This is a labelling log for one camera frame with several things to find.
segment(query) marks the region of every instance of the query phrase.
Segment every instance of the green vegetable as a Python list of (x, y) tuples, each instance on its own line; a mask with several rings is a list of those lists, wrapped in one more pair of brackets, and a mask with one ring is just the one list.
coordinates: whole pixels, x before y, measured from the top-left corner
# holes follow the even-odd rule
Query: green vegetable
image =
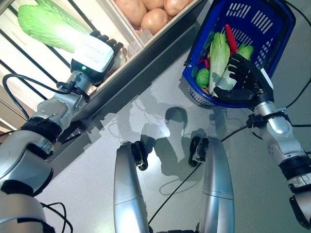
[(246, 46), (245, 44), (241, 44), (239, 46), (238, 52), (237, 54), (243, 56), (245, 59), (247, 59), (248, 61), (251, 60), (251, 56), (253, 54), (254, 51), (254, 47), (253, 46)]
[(55, 3), (49, 0), (38, 2), (42, 5), (19, 7), (18, 23), (22, 30), (46, 45), (74, 52), (90, 30), (84, 28)]
[(209, 81), (209, 70), (205, 68), (201, 69), (196, 75), (195, 81), (199, 87), (206, 88)]
[(68, 24), (70, 24), (75, 29), (83, 32), (84, 34), (90, 34), (92, 30), (77, 20), (75, 17), (68, 14), (63, 8), (59, 5), (54, 3), (51, 0), (37, 0), (38, 4), (44, 7), (46, 10), (54, 12), (55, 14), (59, 15), (61, 18), (64, 19)]
[(226, 43), (225, 34), (215, 33), (210, 45), (210, 78), (209, 92), (212, 94), (216, 83), (223, 75), (229, 61), (230, 48)]

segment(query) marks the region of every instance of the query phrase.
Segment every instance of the blue plastic shopping basket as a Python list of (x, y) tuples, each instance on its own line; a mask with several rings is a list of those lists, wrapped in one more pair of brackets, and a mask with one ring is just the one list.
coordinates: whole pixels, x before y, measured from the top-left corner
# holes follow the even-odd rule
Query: blue plastic shopping basket
[(225, 33), (225, 24), (231, 26), (238, 45), (254, 47), (251, 61), (258, 68), (264, 67), (271, 77), (293, 31), (295, 17), (281, 0), (214, 0), (185, 62), (183, 76), (198, 103), (243, 108), (246, 106), (227, 104), (208, 95), (195, 82), (197, 72), (204, 68), (199, 61), (207, 57), (213, 33)]

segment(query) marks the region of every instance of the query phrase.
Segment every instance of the produce display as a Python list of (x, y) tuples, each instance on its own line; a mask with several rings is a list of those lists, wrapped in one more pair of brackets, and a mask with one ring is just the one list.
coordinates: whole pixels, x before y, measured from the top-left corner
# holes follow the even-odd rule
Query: produce display
[(152, 35), (160, 31), (175, 15), (194, 0), (115, 0), (125, 17), (139, 32), (150, 30)]
[(38, 0), (39, 5), (22, 5), (18, 23), (22, 30), (46, 45), (74, 52), (84, 35), (92, 32), (51, 0)]
[(140, 28), (142, 18), (147, 13), (147, 9), (141, 0), (115, 0), (125, 17), (130, 21), (135, 29)]
[(149, 29), (151, 34), (154, 35), (168, 22), (168, 14), (160, 8), (155, 8), (145, 14), (144, 18), (142, 18), (141, 28), (143, 30)]
[(207, 57), (199, 61), (204, 64), (205, 68), (196, 74), (197, 85), (204, 92), (215, 97), (217, 97), (214, 93), (216, 86), (224, 90), (233, 89), (236, 81), (229, 76), (231, 74), (227, 69), (229, 58), (237, 53), (250, 61), (253, 51), (254, 48), (250, 45), (241, 44), (238, 47), (231, 27), (226, 24), (225, 34), (215, 33), (213, 35)]

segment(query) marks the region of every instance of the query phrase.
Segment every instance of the gray floor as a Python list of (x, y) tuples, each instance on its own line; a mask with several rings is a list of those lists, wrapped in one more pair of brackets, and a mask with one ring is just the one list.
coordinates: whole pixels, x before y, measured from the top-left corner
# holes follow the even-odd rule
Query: gray floor
[[(311, 14), (311, 2), (291, 1)], [(273, 76), (278, 106), (287, 105), (311, 76), (311, 33), (296, 15), (296, 27)], [(146, 69), (171, 63), (169, 51)], [(154, 81), (144, 87), (139, 79), (116, 96), (81, 136), (53, 161), (60, 172), (39, 195), (45, 203), (62, 201), (76, 233), (113, 233), (113, 174), (116, 149), (124, 140), (150, 139), (153, 150), (149, 168), (138, 172), (149, 218), (193, 168), (187, 164), (190, 140), (195, 135), (223, 138), (245, 124), (246, 109), (197, 106), (181, 77), (188, 51), (175, 59)], [(144, 91), (132, 100), (126, 92)], [(288, 109), (292, 123), (311, 122), (311, 88)], [(311, 150), (310, 128), (294, 129), (305, 150)], [(306, 233), (296, 221), (288, 199), (292, 195), (279, 168), (269, 157), (264, 142), (248, 129), (224, 142), (235, 195), (237, 233)], [(194, 229), (200, 218), (203, 166), (167, 202), (153, 220), (157, 231)], [(46, 212), (48, 223), (59, 232), (62, 221)]]

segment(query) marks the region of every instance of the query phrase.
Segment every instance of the robotic hand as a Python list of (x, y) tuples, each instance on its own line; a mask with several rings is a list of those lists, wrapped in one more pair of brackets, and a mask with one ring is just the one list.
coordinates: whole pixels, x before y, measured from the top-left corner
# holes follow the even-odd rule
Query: robotic hand
[(81, 106), (89, 101), (92, 85), (100, 85), (123, 47), (98, 31), (85, 37), (71, 62), (61, 93), (38, 105), (37, 112), (0, 146), (0, 232), (54, 233), (34, 198), (49, 184), (53, 169), (46, 161), (53, 145), (69, 127)]
[(219, 99), (227, 103), (246, 104), (255, 114), (249, 115), (247, 126), (258, 127), (268, 144), (268, 151), (280, 167), (294, 195), (290, 204), (299, 223), (311, 227), (311, 159), (293, 135), (288, 116), (274, 105), (273, 85), (264, 69), (235, 54), (229, 60), (230, 78), (241, 89), (222, 90), (215, 87)]

